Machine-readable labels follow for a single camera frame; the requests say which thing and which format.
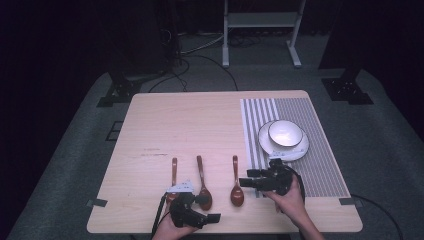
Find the white plate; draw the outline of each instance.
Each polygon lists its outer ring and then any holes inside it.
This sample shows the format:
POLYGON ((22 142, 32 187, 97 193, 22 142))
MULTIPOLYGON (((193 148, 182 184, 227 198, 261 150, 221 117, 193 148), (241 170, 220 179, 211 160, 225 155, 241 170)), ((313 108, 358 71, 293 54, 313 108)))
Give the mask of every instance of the white plate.
POLYGON ((284 147, 275 143, 268 135, 269 127, 273 124, 274 121, 265 123, 258 133, 259 144, 262 149, 268 154, 279 153, 281 155, 281 160, 283 161, 294 161, 303 156, 309 149, 309 139, 308 135, 302 131, 302 140, 299 144, 294 147, 284 147))

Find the white bowl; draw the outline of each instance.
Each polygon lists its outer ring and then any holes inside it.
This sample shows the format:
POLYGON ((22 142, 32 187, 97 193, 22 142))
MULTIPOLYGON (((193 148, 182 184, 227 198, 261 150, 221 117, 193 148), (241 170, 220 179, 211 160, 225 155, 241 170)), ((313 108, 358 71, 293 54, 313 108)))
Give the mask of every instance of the white bowl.
POLYGON ((285 147, 293 147, 302 141, 302 129, 295 123, 279 120, 269 126, 269 137, 277 144, 285 147))

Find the wooden spoon handle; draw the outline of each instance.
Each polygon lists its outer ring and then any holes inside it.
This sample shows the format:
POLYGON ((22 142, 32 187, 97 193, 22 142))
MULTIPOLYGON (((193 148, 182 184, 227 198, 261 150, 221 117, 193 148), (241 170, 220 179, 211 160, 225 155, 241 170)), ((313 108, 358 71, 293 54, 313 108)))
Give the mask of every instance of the wooden spoon handle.
POLYGON ((203 163, 202 163, 202 157, 201 156, 197 156, 197 166, 199 168, 200 181, 202 182, 202 187, 204 187, 205 181, 203 179, 203 163))
POLYGON ((236 155, 233 156, 233 168, 234 168, 234 179, 238 184, 238 158, 236 155))
POLYGON ((177 184, 177 158, 172 159, 172 186, 177 184))

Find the wooden table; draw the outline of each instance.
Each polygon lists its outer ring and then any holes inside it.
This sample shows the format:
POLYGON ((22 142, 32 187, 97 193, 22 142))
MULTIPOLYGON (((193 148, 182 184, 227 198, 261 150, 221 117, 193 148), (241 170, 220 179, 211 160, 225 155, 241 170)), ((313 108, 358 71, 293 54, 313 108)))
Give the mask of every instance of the wooden table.
MULTIPOLYGON (((177 182, 191 180, 197 195, 201 184, 196 156, 201 155, 213 205, 208 212, 196 204, 192 208, 203 214, 222 215, 218 224, 208 224, 197 233, 297 232, 284 214, 276 213, 270 199, 254 197, 253 189, 244 188, 243 206, 234 207, 230 201, 234 186, 232 156, 239 157, 239 177, 246 177, 248 169, 241 99, 259 98, 303 98, 312 106, 304 91, 135 95, 97 197, 108 202, 105 207, 93 207, 88 231, 150 233, 160 198, 171 185, 172 158, 178 159, 177 182)), ((320 124, 319 131, 325 136, 320 124)), ((337 166, 332 153, 331 157, 337 166)), ((355 206, 342 205, 340 198, 306 198, 307 211, 320 231, 362 229, 355 206)))

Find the white shelf leg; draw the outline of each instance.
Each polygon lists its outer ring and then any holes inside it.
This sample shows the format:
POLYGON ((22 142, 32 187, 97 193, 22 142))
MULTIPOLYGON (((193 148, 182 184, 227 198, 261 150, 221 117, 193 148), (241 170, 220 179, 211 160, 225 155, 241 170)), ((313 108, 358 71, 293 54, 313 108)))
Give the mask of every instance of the white shelf leg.
POLYGON ((305 9, 306 0, 302 0, 300 3, 299 11, 297 13, 296 22, 293 29, 293 34, 291 40, 287 41, 287 47, 289 49, 290 56, 293 60, 293 65, 295 68, 301 68, 302 64, 300 63, 299 55, 295 48, 297 34, 299 33, 300 23, 302 22, 303 10, 305 9))
POLYGON ((222 66, 230 66, 228 54, 228 0, 225 0, 224 3, 224 43, 222 44, 222 66))

